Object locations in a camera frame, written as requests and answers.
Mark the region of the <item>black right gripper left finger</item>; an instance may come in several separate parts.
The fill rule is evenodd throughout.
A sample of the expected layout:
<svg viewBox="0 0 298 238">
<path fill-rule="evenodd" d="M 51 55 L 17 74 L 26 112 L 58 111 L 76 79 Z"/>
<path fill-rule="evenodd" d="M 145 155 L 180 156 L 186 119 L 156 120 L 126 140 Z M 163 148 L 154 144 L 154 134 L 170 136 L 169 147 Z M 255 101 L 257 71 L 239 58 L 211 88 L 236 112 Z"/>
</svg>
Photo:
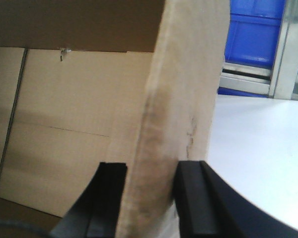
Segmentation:
<svg viewBox="0 0 298 238">
<path fill-rule="evenodd" d="M 50 231 L 54 238 L 114 238 L 128 167 L 101 162 L 80 197 Z"/>
</svg>

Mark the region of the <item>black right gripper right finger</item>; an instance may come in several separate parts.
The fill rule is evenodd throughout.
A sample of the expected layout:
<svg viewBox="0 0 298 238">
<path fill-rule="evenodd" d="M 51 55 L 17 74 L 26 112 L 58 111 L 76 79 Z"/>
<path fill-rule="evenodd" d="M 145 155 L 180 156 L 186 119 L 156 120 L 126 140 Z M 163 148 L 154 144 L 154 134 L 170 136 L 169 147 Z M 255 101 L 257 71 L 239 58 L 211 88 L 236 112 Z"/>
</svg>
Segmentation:
<svg viewBox="0 0 298 238">
<path fill-rule="evenodd" d="M 230 187 L 205 161 L 180 161 L 173 197 L 182 238 L 298 238 Z"/>
</svg>

